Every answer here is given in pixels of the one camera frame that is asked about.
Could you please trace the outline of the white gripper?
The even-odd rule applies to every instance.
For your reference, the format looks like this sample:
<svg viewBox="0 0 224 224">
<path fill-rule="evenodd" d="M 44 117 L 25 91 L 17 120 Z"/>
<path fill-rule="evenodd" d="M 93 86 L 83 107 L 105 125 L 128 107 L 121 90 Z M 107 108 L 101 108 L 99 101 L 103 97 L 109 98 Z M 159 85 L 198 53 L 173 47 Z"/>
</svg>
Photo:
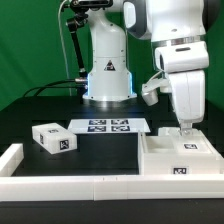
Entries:
<svg viewBox="0 0 224 224">
<path fill-rule="evenodd" d="M 171 87 L 181 134 L 186 131 L 191 134 L 193 123 L 203 120 L 205 110 L 204 69 L 209 66 L 206 43 L 199 41 L 158 47 L 155 63 L 165 73 Z"/>
</svg>

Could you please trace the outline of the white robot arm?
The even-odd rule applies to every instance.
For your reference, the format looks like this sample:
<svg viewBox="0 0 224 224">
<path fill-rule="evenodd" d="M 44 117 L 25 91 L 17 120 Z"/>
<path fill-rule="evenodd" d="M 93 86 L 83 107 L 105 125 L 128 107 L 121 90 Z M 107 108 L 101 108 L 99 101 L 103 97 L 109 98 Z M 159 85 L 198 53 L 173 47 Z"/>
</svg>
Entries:
<svg viewBox="0 0 224 224">
<path fill-rule="evenodd" d="M 93 67 L 84 99 L 116 103 L 134 98 L 126 65 L 126 33 L 152 43 L 157 74 L 142 85 L 148 105 L 157 92 L 171 95 L 181 131 L 203 120 L 205 73 L 209 54 L 204 35 L 218 17 L 221 0 L 115 0 L 113 11 L 124 15 L 125 27 L 110 24 L 106 11 L 87 11 L 93 44 Z"/>
</svg>

